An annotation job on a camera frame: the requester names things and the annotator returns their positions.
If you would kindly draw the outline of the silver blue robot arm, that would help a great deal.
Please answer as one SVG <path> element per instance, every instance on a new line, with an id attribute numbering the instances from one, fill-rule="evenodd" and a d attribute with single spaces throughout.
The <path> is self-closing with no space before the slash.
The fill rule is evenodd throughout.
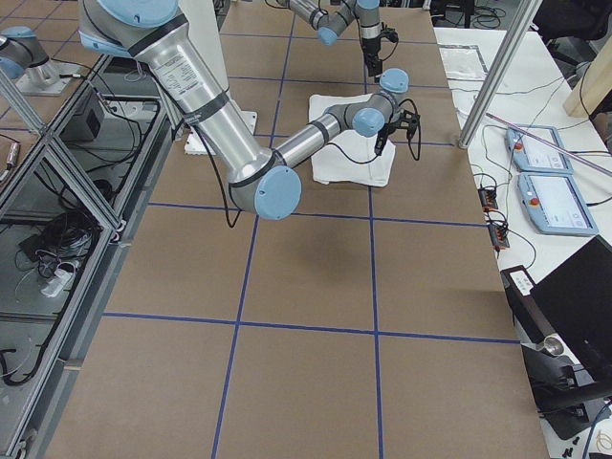
<path id="1" fill-rule="evenodd" d="M 341 1 L 335 12 L 325 11 L 314 1 L 277 1 L 308 23 L 319 40 L 326 46 L 333 45 L 353 23 L 358 25 L 358 34 L 364 65 L 368 75 L 379 82 L 383 73 L 384 58 L 380 58 L 382 40 L 397 44 L 399 36 L 394 28 L 381 20 L 379 1 Z"/>
<path id="2" fill-rule="evenodd" d="M 79 34 L 84 47 L 107 55 L 131 57 L 144 64 L 177 105 L 186 124 L 228 168 L 226 201 L 263 219 L 291 215 L 301 197 L 295 166 L 313 156 L 345 130 L 375 138 L 381 155 L 390 134 L 420 129 L 417 111 L 403 109 L 408 75 L 384 69 L 382 38 L 399 38 L 380 19 L 379 2 L 347 1 L 328 13 L 312 1 L 283 1 L 333 44 L 352 23 L 360 27 L 360 45 L 368 74 L 380 83 L 363 102 L 337 104 L 310 121 L 276 149 L 264 148 L 251 134 L 228 89 L 213 75 L 188 37 L 189 24 L 175 1 L 81 1 Z"/>

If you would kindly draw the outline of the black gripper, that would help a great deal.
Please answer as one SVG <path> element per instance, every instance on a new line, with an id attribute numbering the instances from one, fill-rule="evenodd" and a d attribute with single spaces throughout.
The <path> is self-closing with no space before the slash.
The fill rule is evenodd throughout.
<path id="1" fill-rule="evenodd" d="M 375 141 L 374 152 L 377 157 L 381 156 L 388 137 L 396 130 L 404 130 L 407 140 L 411 142 L 415 134 L 420 131 L 420 115 L 403 110 L 396 120 L 385 123 Z"/>
<path id="2" fill-rule="evenodd" d="M 383 63 L 383 60 L 379 57 L 382 40 L 387 39 L 389 42 L 396 44 L 399 41 L 398 33 L 394 28 L 384 23 L 377 23 L 368 26 L 360 24 L 359 35 L 363 61 L 368 76 L 379 79 L 382 74 Z"/>

